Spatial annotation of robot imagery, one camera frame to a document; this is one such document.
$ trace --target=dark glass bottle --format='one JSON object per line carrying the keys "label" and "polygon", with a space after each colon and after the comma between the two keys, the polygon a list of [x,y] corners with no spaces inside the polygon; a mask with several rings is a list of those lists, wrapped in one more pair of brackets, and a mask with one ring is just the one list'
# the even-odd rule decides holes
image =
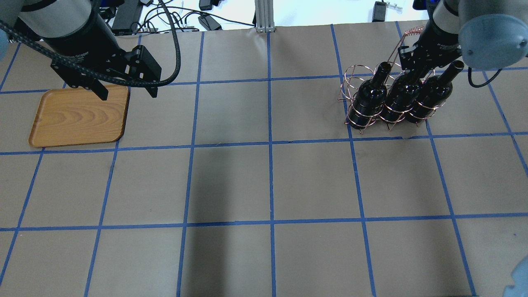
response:
{"label": "dark glass bottle", "polygon": [[378,115],[387,96],[385,81],[391,71],[391,65],[382,62],[374,76],[364,81],[357,90],[352,108],[348,112],[348,123],[354,129],[365,129],[371,119]]}
{"label": "dark glass bottle", "polygon": [[422,92],[412,104],[412,109],[405,119],[411,123],[419,123],[442,106],[453,91],[452,80],[464,69],[464,63],[456,60],[449,65],[442,75],[428,78],[422,87]]}
{"label": "dark glass bottle", "polygon": [[380,118],[389,124],[403,120],[403,114],[411,108],[412,103],[422,90],[420,73],[412,71],[396,78],[385,99]]}

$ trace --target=blue tape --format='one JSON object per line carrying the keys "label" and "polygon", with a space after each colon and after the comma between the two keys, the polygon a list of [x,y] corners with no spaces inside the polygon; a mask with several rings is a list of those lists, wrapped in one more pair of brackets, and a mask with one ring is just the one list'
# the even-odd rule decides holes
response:
{"label": "blue tape", "polygon": [[36,175],[39,172],[40,164],[42,162],[42,157],[44,156],[42,152],[44,152],[44,148],[40,151],[39,160],[36,164],[35,171],[33,172],[33,177],[31,178],[30,187],[27,190],[26,198],[24,200],[24,204],[22,205],[22,211],[20,212],[20,216],[18,217],[18,223],[16,225],[15,233],[13,234],[13,239],[11,240],[11,244],[9,245],[9,249],[7,250],[7,256],[4,261],[4,266],[2,267],[2,272],[0,273],[0,286],[2,285],[2,282],[4,281],[5,271],[7,270],[7,265],[9,264],[11,253],[13,252],[15,241],[18,236],[18,231],[22,225],[22,220],[24,219],[24,214],[26,213],[27,204],[30,201],[31,192],[33,191],[33,186],[35,185]]}
{"label": "blue tape", "polygon": [[22,91],[1,91],[0,94],[29,94],[29,93],[44,93],[49,91],[49,89],[42,90],[22,90]]}
{"label": "blue tape", "polygon": [[[481,218],[518,218],[528,217],[528,212],[507,212],[495,214],[465,214],[455,215],[456,219],[481,219]],[[325,224],[345,222],[378,222],[378,221],[421,221],[421,220],[451,220],[451,215],[443,216],[404,216],[404,217],[366,217],[362,218],[326,218],[326,219],[283,219],[274,220],[275,225],[287,224]],[[0,232],[13,231],[57,231],[57,230],[121,230],[121,229],[153,229],[153,228],[181,228],[187,227],[221,227],[221,226],[251,226],[269,225],[270,220],[256,221],[221,221],[221,222],[197,222],[197,223],[168,223],[168,224],[136,224],[136,225],[102,225],[102,226],[50,226],[50,227],[12,227],[0,228]]]}
{"label": "blue tape", "polygon": [[[482,74],[484,75],[484,79],[487,81],[488,80],[488,75],[486,74],[486,72],[482,71]],[[498,109],[499,113],[501,114],[501,117],[502,117],[502,120],[504,122],[504,125],[506,126],[506,129],[508,129],[508,133],[510,134],[510,136],[512,138],[513,146],[514,146],[515,150],[517,151],[517,155],[519,156],[519,160],[521,161],[521,164],[523,166],[524,173],[528,177],[528,165],[526,165],[526,161],[525,161],[524,156],[523,156],[523,154],[521,152],[521,149],[519,148],[519,145],[517,144],[517,140],[515,139],[515,137],[512,134],[512,129],[510,127],[510,124],[508,123],[508,120],[506,119],[506,116],[504,115],[504,112],[502,110],[502,107],[501,107],[500,103],[498,102],[497,96],[495,95],[495,91],[493,90],[493,87],[492,87],[492,83],[488,84],[488,88],[489,88],[489,92],[492,94],[493,101],[495,102],[495,105],[497,106],[497,109]]]}
{"label": "blue tape", "polygon": [[395,25],[396,25],[396,30],[398,30],[398,35],[400,36],[400,38],[402,38],[403,34],[401,33],[401,29],[400,29],[400,23],[398,23],[398,21],[395,21],[394,22]]}
{"label": "blue tape", "polygon": [[176,283],[176,296],[180,297],[182,290],[182,276],[183,276],[183,260],[185,253],[185,240],[187,238],[187,219],[189,216],[189,200],[191,195],[191,177],[193,170],[194,148],[196,141],[196,122],[198,119],[198,101],[200,97],[200,76],[202,75],[202,58],[203,58],[203,41],[204,32],[202,32],[200,40],[200,55],[198,58],[198,74],[196,77],[196,96],[194,98],[194,117],[193,117],[193,133],[191,138],[191,153],[189,154],[189,169],[187,174],[187,190],[185,194],[185,209],[183,213],[183,228],[182,228],[182,242],[180,246],[180,262],[178,264],[178,279]]}
{"label": "blue tape", "polygon": [[277,278],[275,267],[275,202],[273,191],[273,134],[271,131],[271,36],[266,34],[268,58],[268,151],[269,151],[269,217],[271,250],[271,296],[277,296]]}
{"label": "blue tape", "polygon": [[11,62],[9,62],[9,66],[7,67],[7,70],[5,72],[4,78],[2,79],[2,83],[0,83],[0,91],[4,88],[5,80],[7,79],[7,76],[9,75],[9,72],[11,71],[11,67],[13,66],[13,63],[15,62],[16,54],[18,54],[18,50],[20,49],[21,43],[19,43],[16,46],[15,53],[13,54],[13,57],[11,58]]}
{"label": "blue tape", "polygon": [[322,78],[340,78],[340,75],[320,75],[320,76],[296,76],[296,77],[269,77],[269,80],[305,80]]}
{"label": "blue tape", "polygon": [[99,247],[99,239],[101,237],[101,226],[105,218],[106,203],[108,201],[108,194],[110,193],[110,185],[112,183],[112,177],[114,176],[114,167],[116,165],[117,153],[119,148],[119,140],[116,141],[116,146],[114,147],[114,156],[112,157],[112,164],[110,165],[110,171],[108,172],[108,179],[106,182],[105,197],[103,198],[101,206],[101,215],[99,216],[99,225],[97,226],[96,241],[93,245],[92,258],[90,260],[90,267],[88,268],[88,277],[86,279],[86,286],[84,287],[84,297],[88,297],[88,291],[90,290],[90,283],[92,280],[93,266],[96,262],[97,249]]}
{"label": "blue tape", "polygon": [[[335,36],[334,25],[330,25],[330,30],[332,31],[332,39],[334,41],[334,49],[335,49],[335,55],[337,58],[337,66],[339,68],[339,77],[343,78],[343,70],[341,69],[341,58],[339,55],[339,47],[337,46],[337,38]],[[347,111],[346,100],[343,100],[343,107],[345,110],[345,117],[346,117],[346,111]],[[376,297],[376,286],[375,286],[375,281],[374,281],[374,272],[372,270],[369,235],[366,229],[365,212],[363,210],[363,199],[361,197],[360,179],[359,179],[359,174],[357,172],[356,154],[355,154],[355,149],[354,149],[354,138],[352,136],[352,130],[350,128],[350,125],[346,125],[346,128],[348,130],[348,138],[350,141],[350,153],[352,155],[352,164],[354,167],[354,178],[356,181],[357,202],[359,204],[359,209],[360,209],[360,214],[361,214],[361,228],[363,229],[363,240],[365,243],[366,263],[367,263],[367,267],[369,270],[370,289],[372,292],[372,296]]]}
{"label": "blue tape", "polygon": [[[465,137],[490,137],[490,136],[510,136],[510,135],[528,135],[528,132],[499,132],[499,133],[476,133],[476,134],[445,134],[432,135],[433,138],[465,138]],[[363,137],[354,138],[354,142],[361,141],[389,141],[389,140],[416,140],[429,139],[428,135],[416,135],[409,138],[402,136],[385,136],[385,137]],[[329,143],[329,142],[348,142],[349,138],[333,138],[333,139],[315,139],[315,140],[279,140],[273,141],[273,144],[295,144],[295,143]],[[197,147],[226,147],[226,146],[252,146],[252,145],[268,145],[268,142],[239,142],[239,143],[212,143],[212,144],[196,144]],[[190,149],[190,145],[165,145],[165,146],[136,146],[136,147],[120,147],[118,151],[142,151],[142,150],[173,150],[173,149]],[[67,150],[67,151],[44,151],[43,154],[83,154],[83,153],[106,153],[113,152],[112,148],[101,148],[97,150]],[[0,156],[6,155],[38,155],[40,151],[23,151],[23,152],[0,152]]]}
{"label": "blue tape", "polygon": [[473,296],[476,296],[475,286],[473,284],[473,278],[471,277],[471,271],[469,270],[469,264],[467,263],[466,253],[464,251],[464,245],[462,244],[462,238],[460,236],[460,231],[458,230],[458,224],[453,211],[453,206],[451,204],[451,197],[449,196],[449,191],[447,190],[447,183],[444,177],[444,171],[442,170],[442,165],[440,164],[440,157],[438,156],[438,151],[436,149],[435,140],[432,137],[431,127],[429,126],[429,121],[426,120],[427,133],[429,134],[429,139],[431,141],[431,147],[433,154],[435,155],[436,166],[438,167],[438,173],[440,174],[440,181],[442,182],[442,187],[444,189],[444,194],[446,196],[446,203],[449,209],[449,214],[451,216],[451,221],[453,223],[453,229],[455,230],[455,236],[457,238],[458,248],[460,249],[460,255],[462,257],[462,263],[464,265],[464,270],[466,272],[467,281],[469,284],[469,289]]}

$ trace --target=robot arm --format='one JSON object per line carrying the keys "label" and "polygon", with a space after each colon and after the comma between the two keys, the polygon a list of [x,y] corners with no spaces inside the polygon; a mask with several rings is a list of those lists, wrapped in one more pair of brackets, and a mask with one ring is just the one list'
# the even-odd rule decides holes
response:
{"label": "robot arm", "polygon": [[420,77],[461,55],[479,70],[501,69],[528,54],[526,0],[442,0],[419,40],[399,48],[402,68]]}
{"label": "robot arm", "polygon": [[99,80],[145,87],[156,97],[157,87],[172,82],[178,75],[180,51],[174,31],[176,70],[168,79],[160,81],[162,69],[146,47],[138,45],[130,52],[121,49],[89,0],[2,0],[0,28],[16,34],[10,26],[17,17],[60,55],[18,36],[22,42],[47,53],[52,58],[52,69],[70,87],[92,90],[102,100],[106,100],[108,90]]}

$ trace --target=table surface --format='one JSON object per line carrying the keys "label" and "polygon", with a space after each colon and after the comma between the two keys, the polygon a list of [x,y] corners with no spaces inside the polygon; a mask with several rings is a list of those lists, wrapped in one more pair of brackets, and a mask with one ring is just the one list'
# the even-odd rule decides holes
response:
{"label": "table surface", "polygon": [[[421,23],[179,33],[181,74],[131,90],[121,140],[42,150],[63,81],[11,44],[0,295],[502,296],[528,254],[528,59],[480,89],[462,73],[419,127],[343,124],[346,68]],[[172,72],[170,35],[118,41]]]}

